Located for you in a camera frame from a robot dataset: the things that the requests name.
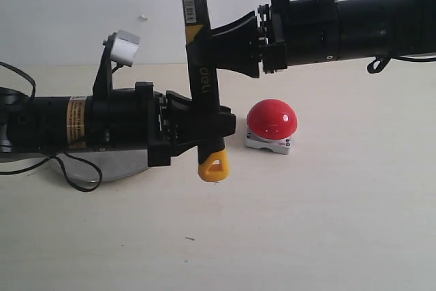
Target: white table surface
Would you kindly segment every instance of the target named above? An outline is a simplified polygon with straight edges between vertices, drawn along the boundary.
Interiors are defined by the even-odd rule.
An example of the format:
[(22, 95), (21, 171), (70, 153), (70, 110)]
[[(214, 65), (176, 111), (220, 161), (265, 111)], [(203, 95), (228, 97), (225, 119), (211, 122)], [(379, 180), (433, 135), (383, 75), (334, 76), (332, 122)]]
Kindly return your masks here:
[[(0, 290), (436, 290), (436, 66), (372, 76), (369, 61), (220, 71), (238, 117), (220, 184), (199, 180), (195, 150), (90, 194), (49, 166), (1, 177)], [(38, 95), (88, 95), (96, 70), (27, 69)], [(135, 66), (114, 84), (137, 80), (189, 95), (184, 65)], [(268, 97), (298, 115), (289, 155), (243, 146)]]

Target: red button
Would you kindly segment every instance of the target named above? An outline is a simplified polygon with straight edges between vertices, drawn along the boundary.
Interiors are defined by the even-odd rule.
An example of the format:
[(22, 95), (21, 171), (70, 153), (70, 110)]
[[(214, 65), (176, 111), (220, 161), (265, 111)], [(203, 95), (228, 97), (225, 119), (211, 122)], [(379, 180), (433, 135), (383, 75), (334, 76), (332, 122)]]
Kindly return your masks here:
[(269, 140), (289, 138), (298, 125), (291, 106), (277, 99), (262, 100), (254, 105), (248, 113), (247, 123), (254, 134)]

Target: silver plate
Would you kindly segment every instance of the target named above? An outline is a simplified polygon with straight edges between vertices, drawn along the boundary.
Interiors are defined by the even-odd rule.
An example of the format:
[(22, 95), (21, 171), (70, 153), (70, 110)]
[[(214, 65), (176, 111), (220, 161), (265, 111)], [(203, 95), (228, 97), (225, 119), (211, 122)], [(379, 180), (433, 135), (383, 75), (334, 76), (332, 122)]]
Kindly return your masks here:
[[(112, 182), (131, 177), (147, 170), (147, 150), (108, 151), (104, 153), (75, 153), (75, 157), (83, 158), (97, 165), (103, 172), (102, 182)], [(64, 155), (59, 155), (65, 164), (65, 170), (72, 181), (92, 183), (98, 181), (98, 173), (90, 165), (78, 162)], [(63, 174), (55, 160), (50, 161), (52, 169)]]

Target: barcode label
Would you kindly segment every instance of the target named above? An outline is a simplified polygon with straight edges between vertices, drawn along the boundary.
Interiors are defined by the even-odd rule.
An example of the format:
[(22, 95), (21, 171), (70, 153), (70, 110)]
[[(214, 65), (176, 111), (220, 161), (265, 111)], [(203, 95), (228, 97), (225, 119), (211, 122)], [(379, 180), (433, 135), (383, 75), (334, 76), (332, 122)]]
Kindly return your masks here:
[(185, 6), (186, 23), (197, 23), (196, 2), (194, 0), (183, 0), (183, 5)]

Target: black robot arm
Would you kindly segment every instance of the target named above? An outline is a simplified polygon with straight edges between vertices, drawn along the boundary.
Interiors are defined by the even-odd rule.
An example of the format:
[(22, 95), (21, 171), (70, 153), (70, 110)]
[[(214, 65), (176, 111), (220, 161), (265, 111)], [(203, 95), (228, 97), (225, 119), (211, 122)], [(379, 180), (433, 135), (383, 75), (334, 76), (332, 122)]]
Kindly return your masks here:
[[(378, 73), (392, 59), (435, 61), (422, 57), (436, 53), (436, 0), (271, 0), (257, 14), (216, 29), (208, 26), (205, 0), (183, 1), (190, 6), (185, 25), (194, 100), (155, 91), (152, 82), (113, 89), (112, 74), (132, 65), (133, 56), (120, 49), (139, 44), (124, 31), (104, 42), (88, 97), (36, 97), (30, 76), (0, 62), (33, 86), (30, 96), (0, 88), (0, 162), (147, 149), (149, 167), (169, 166), (172, 157), (193, 147), (206, 149), (206, 156), (219, 151), (221, 140), (235, 133), (235, 115), (219, 105), (216, 69), (259, 78), (260, 64), (263, 72), (274, 73), (293, 65), (374, 57), (368, 71)], [(195, 14), (204, 24), (192, 21)], [(200, 155), (199, 164), (206, 157)]]

